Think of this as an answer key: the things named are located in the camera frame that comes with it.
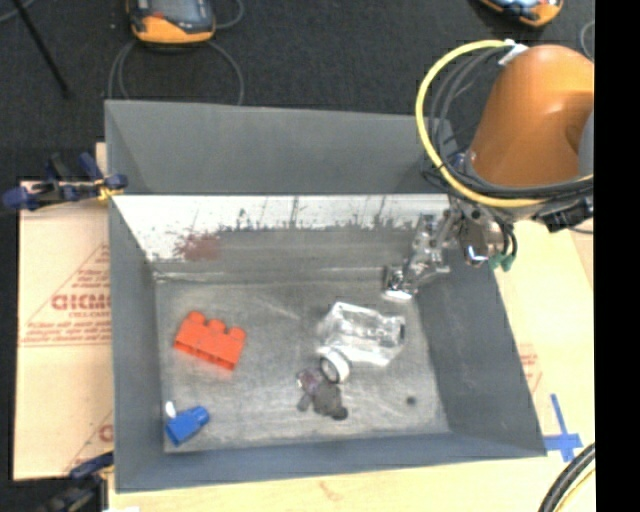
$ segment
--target dark floor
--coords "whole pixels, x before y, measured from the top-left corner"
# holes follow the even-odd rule
[[[590,29],[580,43],[581,29],[595,18],[595,0],[565,1],[542,30],[506,20],[477,0],[245,2],[244,19],[215,41],[241,67],[247,105],[411,115],[417,83],[437,58],[465,42],[512,38],[593,52],[595,41]],[[0,0],[0,191],[40,176],[52,152],[74,161],[103,138],[109,71],[131,40],[124,3],[28,2],[73,93],[65,99],[27,25],[10,15],[12,1]],[[219,20],[233,17],[232,0],[214,5]],[[232,69],[208,48],[164,55],[136,47],[124,71],[131,97],[234,103],[238,94]],[[17,249],[10,212],[0,216],[0,234],[0,510],[11,512],[31,510],[63,482],[11,482]]]

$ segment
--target bin floor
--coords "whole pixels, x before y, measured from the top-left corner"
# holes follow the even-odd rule
[[[304,279],[225,276],[224,283],[173,273],[156,279],[157,326],[163,400],[178,411],[196,405],[209,423],[191,440],[166,452],[266,446],[325,439],[447,432],[425,329],[415,302],[382,298],[382,269],[339,270]],[[345,420],[300,412],[298,371],[317,366],[318,323],[336,301],[401,314],[407,344],[386,367],[356,366],[341,384]],[[247,332],[233,371],[173,348],[187,313],[202,312]]]

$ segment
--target cardboard sheet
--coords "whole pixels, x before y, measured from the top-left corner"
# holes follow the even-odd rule
[[[107,207],[21,212],[14,479],[113,447]]]

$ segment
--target red lego brick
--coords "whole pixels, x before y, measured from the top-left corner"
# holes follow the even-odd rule
[[[191,311],[182,321],[173,346],[178,350],[233,370],[238,364],[247,333],[217,318],[207,322],[199,311]]]

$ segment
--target black cable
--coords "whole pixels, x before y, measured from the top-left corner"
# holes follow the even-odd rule
[[[433,115],[428,116],[429,121],[434,119],[444,119],[447,117],[451,104],[455,98],[457,98],[462,92],[469,88],[469,84],[463,84],[466,76],[473,71],[479,64],[488,62],[494,55],[504,51],[504,48],[491,49],[483,52],[482,54],[473,57],[471,63],[467,60],[458,65],[459,69],[454,69],[445,77],[441,83],[441,87],[434,94],[434,99],[431,102],[431,110]],[[442,91],[448,89],[447,93],[442,100]],[[429,131],[431,132],[432,140],[435,141],[435,145],[440,154],[444,153],[444,145],[450,140],[451,137],[445,139],[441,131],[435,127],[435,121],[429,123]],[[468,188],[486,195],[488,197],[495,198],[532,198],[539,199],[541,201],[571,201],[584,197],[593,191],[593,179],[586,180],[574,180],[561,184],[552,185],[540,185],[534,187],[504,187],[499,185],[493,185],[489,182],[482,180],[479,176],[470,176],[462,174],[458,169],[450,165],[450,162],[445,161],[445,167],[450,174],[462,184]]]
[[[442,192],[445,192],[445,193],[450,193],[449,192],[449,187],[447,186],[447,182],[442,177],[442,174],[440,174],[440,172],[439,172],[440,167],[442,167],[442,165],[444,165],[444,163],[438,168],[434,168],[433,164],[430,164],[428,167],[425,168],[425,164],[426,164],[426,160],[423,160],[422,161],[422,170],[420,172],[420,174],[422,175],[422,178],[427,183],[429,183],[433,187],[437,188],[438,190],[441,190]]]
[[[593,235],[592,229],[582,229],[582,228],[577,228],[575,226],[570,227],[569,231],[573,231],[574,233],[579,233],[581,235]]]
[[[507,254],[509,254],[509,249],[511,248],[512,237],[505,224],[503,224],[502,222],[499,222],[497,219],[496,219],[496,222],[498,222],[498,225],[500,226],[500,231],[502,231],[502,255],[506,256]]]
[[[25,0],[22,2],[22,7],[28,9],[31,7],[31,4],[36,0]],[[12,18],[15,18],[19,14],[18,9],[13,9],[5,14],[0,15],[0,23],[4,23],[5,21],[9,21]]]
[[[582,53],[585,54],[587,59],[593,62],[595,62],[595,56],[589,50],[587,50],[587,45],[585,44],[585,36],[587,34],[587,31],[591,27],[595,27],[595,26],[596,26],[596,20],[591,20],[590,22],[585,23],[583,27],[580,29],[580,34],[578,35],[578,39],[580,41],[580,49],[582,50]]]
[[[109,78],[107,82],[107,98],[109,99],[114,98],[116,81],[118,84],[118,90],[120,92],[120,95],[124,99],[130,98],[129,92],[124,83],[124,65],[127,58],[129,57],[129,54],[131,53],[131,50],[134,48],[136,43],[137,41],[135,39],[132,41],[129,41],[122,47],[122,49],[116,55],[113,61],[113,64],[111,65],[111,70],[109,71]],[[240,69],[240,66],[233,59],[233,57],[231,57],[231,55],[226,50],[224,50],[220,45],[214,43],[211,40],[207,41],[206,43],[209,47],[211,47],[213,50],[218,52],[234,70],[236,77],[238,79],[238,88],[239,88],[238,100],[236,104],[242,105],[244,103],[245,85],[244,85],[244,77],[242,75],[242,70]]]
[[[236,0],[236,4],[238,5],[238,14],[231,21],[226,23],[221,23],[216,25],[216,30],[229,30],[231,27],[235,27],[242,18],[244,18],[244,3],[242,0]]]
[[[22,18],[22,21],[24,22],[27,29],[29,30],[29,34],[31,34],[31,39],[33,39],[33,42],[36,44],[38,50],[40,51],[40,55],[42,55],[45,62],[47,63],[47,66],[49,66],[49,69],[53,74],[53,77],[56,79],[56,82],[58,82],[58,85],[60,86],[60,91],[62,92],[62,96],[64,98],[69,98],[71,96],[71,90],[69,89],[69,86],[67,85],[66,80],[62,76],[62,73],[60,73],[60,70],[58,69],[56,62],[53,59],[51,52],[47,48],[47,45],[42,40],[42,37],[40,36],[40,32],[38,32],[38,29],[34,25],[33,21],[31,21],[31,17],[27,12],[25,4],[23,4],[21,0],[13,0],[13,4],[16,7],[16,12],[20,15],[20,18]]]
[[[580,474],[596,458],[596,443],[591,443],[558,475],[547,492],[538,512],[553,512]]]
[[[511,256],[515,258],[518,255],[518,239],[516,238],[513,225],[509,224],[505,226],[505,230],[507,232],[507,235],[509,235],[509,239],[511,240]]]

